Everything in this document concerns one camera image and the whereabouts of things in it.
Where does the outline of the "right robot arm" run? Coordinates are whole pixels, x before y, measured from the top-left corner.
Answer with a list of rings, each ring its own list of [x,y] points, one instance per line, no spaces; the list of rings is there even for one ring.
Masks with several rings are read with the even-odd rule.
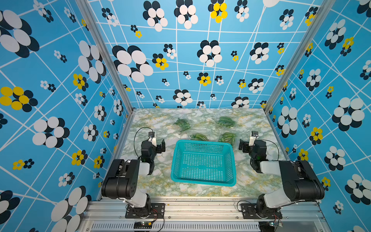
[[[267,146],[264,140],[245,142],[240,140],[239,150],[248,153],[250,165],[257,173],[281,177],[282,187],[262,194],[256,203],[256,214],[260,218],[278,216],[278,210],[298,202],[322,200],[325,190],[311,165],[306,160],[267,159]]]

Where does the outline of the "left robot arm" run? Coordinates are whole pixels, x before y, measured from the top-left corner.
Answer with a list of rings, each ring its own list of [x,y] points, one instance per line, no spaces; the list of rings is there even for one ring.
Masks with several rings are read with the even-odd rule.
[[[138,176],[150,176],[155,168],[155,156],[166,151],[165,141],[154,145],[152,139],[142,141],[138,159],[114,159],[101,187],[103,197],[122,200],[128,211],[138,217],[158,216],[161,210],[151,205],[147,193],[137,189]]]

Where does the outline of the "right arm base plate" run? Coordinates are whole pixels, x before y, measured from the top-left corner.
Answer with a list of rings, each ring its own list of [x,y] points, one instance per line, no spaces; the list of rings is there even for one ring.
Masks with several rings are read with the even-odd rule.
[[[282,213],[278,208],[268,208],[263,205],[244,203],[239,205],[244,219],[282,219]]]

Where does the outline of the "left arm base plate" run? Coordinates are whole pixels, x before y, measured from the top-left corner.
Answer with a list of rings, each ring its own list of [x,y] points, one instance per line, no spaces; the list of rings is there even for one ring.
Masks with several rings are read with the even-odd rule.
[[[164,203],[151,203],[142,208],[127,205],[125,218],[129,219],[159,219],[163,218],[165,213]]]

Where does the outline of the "teal plastic basket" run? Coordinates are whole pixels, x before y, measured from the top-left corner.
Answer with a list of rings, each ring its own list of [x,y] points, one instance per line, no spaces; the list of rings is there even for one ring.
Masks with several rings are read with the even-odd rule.
[[[179,183],[235,186],[237,175],[232,145],[210,141],[177,141],[171,179]]]

